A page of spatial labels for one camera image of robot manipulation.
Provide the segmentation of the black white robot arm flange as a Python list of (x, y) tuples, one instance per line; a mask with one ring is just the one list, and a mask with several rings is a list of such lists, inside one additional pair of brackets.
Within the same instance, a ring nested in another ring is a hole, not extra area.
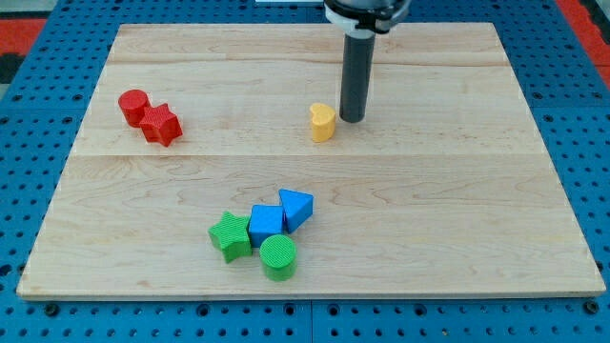
[(412, 0), (324, 0), (326, 18), (353, 37), (388, 33), (409, 13)]

